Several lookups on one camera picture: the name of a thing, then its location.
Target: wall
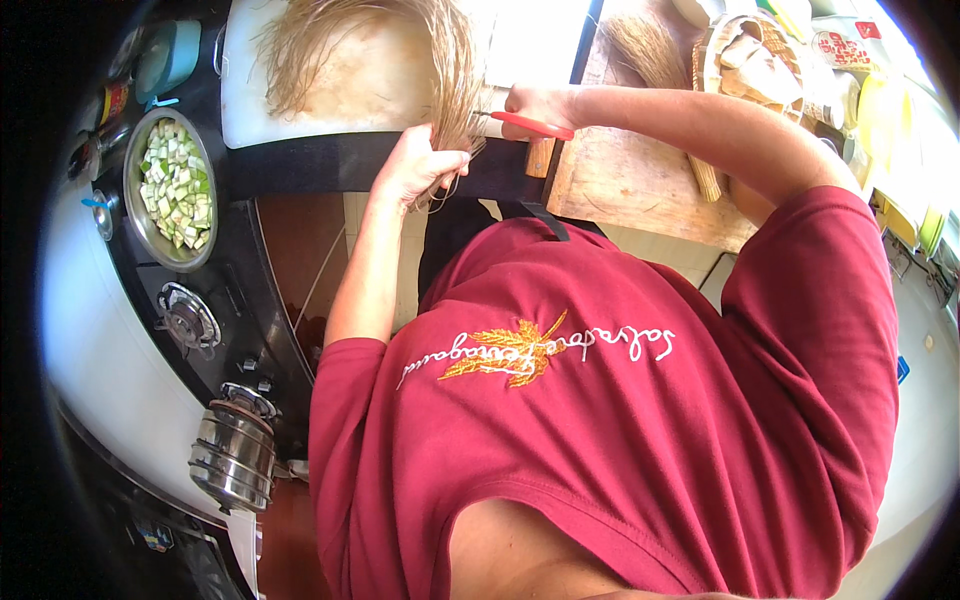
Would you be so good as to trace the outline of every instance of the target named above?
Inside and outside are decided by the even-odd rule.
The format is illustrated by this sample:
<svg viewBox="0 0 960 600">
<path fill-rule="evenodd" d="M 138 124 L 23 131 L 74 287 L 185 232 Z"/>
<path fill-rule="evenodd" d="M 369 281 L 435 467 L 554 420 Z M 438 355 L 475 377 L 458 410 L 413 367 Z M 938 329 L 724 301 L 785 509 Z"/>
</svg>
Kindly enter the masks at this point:
<svg viewBox="0 0 960 600">
<path fill-rule="evenodd" d="M 926 511 L 960 481 L 960 352 L 957 330 L 916 265 L 903 282 L 894 277 L 900 320 L 898 348 L 910 367 L 900 384 L 894 460 L 874 545 Z M 933 338 L 933 350 L 924 338 Z"/>
<path fill-rule="evenodd" d="M 40 250 L 40 347 L 51 383 L 84 427 L 154 486 L 210 515 L 218 505 L 189 477 L 204 407 L 133 311 L 94 227 L 89 181 L 62 181 Z M 254 519 L 225 517 L 253 589 Z"/>
</svg>

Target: chopped zucchini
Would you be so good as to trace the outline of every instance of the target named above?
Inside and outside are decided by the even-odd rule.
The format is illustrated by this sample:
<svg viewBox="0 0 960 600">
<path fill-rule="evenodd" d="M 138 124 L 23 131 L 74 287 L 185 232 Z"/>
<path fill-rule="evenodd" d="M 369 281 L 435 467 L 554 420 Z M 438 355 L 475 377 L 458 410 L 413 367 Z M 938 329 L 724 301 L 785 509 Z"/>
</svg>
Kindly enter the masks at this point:
<svg viewBox="0 0 960 600">
<path fill-rule="evenodd" d="M 163 237 L 177 248 L 209 243 L 210 184 L 200 147 L 186 127 L 174 119 L 157 120 L 139 167 L 140 198 Z"/>
</svg>

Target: black apron strap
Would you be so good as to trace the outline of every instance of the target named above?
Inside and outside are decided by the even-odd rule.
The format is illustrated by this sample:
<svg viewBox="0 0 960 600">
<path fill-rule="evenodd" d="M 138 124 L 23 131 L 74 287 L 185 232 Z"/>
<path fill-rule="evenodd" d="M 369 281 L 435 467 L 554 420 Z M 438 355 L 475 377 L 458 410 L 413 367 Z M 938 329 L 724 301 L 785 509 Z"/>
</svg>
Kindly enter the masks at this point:
<svg viewBox="0 0 960 600">
<path fill-rule="evenodd" d="M 566 232 L 566 226 L 557 220 L 552 214 L 546 211 L 543 204 L 539 202 L 521 202 L 521 204 L 530 211 L 532 215 L 543 221 L 547 227 L 557 236 L 561 242 L 569 242 L 570 234 Z"/>
</svg>

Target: gold leaf embroidery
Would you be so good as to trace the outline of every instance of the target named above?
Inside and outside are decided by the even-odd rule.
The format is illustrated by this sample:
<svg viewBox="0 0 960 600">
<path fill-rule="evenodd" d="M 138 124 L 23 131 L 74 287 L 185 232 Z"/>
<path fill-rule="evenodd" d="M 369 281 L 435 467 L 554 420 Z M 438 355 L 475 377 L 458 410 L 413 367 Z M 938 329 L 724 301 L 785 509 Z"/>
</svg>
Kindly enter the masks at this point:
<svg viewBox="0 0 960 600">
<path fill-rule="evenodd" d="M 547 360 L 548 356 L 566 350 L 566 345 L 563 342 L 558 341 L 552 346 L 549 344 L 553 341 L 550 336 L 564 322 L 565 318 L 566 311 L 561 313 L 553 326 L 543 335 L 540 335 L 540 328 L 537 324 L 525 319 L 520 319 L 517 331 L 491 329 L 490 331 L 471 333 L 469 338 L 480 344 L 498 348 L 513 348 L 521 356 L 514 360 L 507 360 L 498 359 L 491 353 L 488 353 L 486 357 L 476 354 L 450 365 L 438 379 L 448 379 L 469 372 L 513 372 L 507 384 L 509 387 L 518 388 L 527 385 L 546 371 L 550 364 Z"/>
</svg>

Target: kitchen counter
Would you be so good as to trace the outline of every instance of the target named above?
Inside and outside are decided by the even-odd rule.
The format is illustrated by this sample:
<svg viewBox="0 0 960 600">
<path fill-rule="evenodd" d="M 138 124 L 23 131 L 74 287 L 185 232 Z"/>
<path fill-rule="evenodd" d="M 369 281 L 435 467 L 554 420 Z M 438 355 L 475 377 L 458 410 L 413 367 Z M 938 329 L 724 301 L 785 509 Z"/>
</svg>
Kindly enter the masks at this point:
<svg viewBox="0 0 960 600">
<path fill-rule="evenodd" d="M 611 14 L 643 15 L 648 11 L 676 40 L 689 70 L 690 48 L 703 30 L 687 23 L 670 0 L 607 0 L 600 22 Z M 607 37 L 598 33 L 582 81 L 646 87 L 624 62 Z M 651 137 L 612 128 L 586 128 L 563 144 L 554 162 L 557 167 L 551 173 L 546 204 L 553 214 L 651 231 L 727 252 L 739 252 L 756 231 L 728 198 L 707 203 L 686 154 Z"/>
</svg>

